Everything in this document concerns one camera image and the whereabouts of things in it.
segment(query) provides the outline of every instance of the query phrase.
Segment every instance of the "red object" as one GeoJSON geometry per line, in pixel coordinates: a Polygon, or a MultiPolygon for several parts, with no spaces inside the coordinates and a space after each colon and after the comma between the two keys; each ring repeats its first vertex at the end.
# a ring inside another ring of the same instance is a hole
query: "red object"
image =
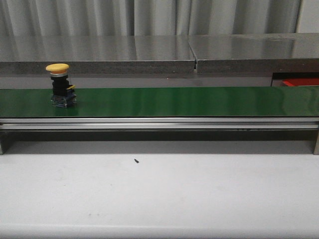
{"type": "Polygon", "coordinates": [[[319,78],[297,78],[283,81],[286,86],[319,86],[319,78]]]}

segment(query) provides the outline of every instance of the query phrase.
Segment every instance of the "yellow button cap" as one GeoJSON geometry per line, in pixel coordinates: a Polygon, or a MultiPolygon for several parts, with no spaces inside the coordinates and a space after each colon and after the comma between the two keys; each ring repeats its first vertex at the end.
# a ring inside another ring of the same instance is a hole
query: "yellow button cap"
{"type": "Polygon", "coordinates": [[[58,63],[58,64],[52,64],[45,67],[47,71],[50,71],[52,74],[61,74],[66,72],[67,69],[69,69],[68,64],[64,63],[58,63]]]}

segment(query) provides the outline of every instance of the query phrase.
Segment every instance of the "green conveyor belt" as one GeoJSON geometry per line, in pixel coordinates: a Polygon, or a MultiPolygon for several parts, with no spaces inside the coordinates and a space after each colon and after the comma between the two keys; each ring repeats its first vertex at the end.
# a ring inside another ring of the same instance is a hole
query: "green conveyor belt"
{"type": "Polygon", "coordinates": [[[319,87],[76,89],[67,109],[53,107],[51,94],[0,90],[0,118],[319,116],[319,87]]]}

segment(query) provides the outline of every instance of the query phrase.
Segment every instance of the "white curtain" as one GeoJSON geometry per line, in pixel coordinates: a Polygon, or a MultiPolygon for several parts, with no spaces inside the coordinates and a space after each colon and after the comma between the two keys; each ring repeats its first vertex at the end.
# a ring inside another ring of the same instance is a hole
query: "white curtain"
{"type": "Polygon", "coordinates": [[[0,35],[294,32],[299,0],[0,0],[0,35]]]}

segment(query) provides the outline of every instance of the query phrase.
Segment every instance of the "white table surface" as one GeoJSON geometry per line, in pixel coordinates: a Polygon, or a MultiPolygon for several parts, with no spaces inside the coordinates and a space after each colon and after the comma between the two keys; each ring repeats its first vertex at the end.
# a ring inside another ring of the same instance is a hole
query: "white table surface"
{"type": "Polygon", "coordinates": [[[307,141],[17,142],[0,238],[319,238],[319,156],[307,141]]]}

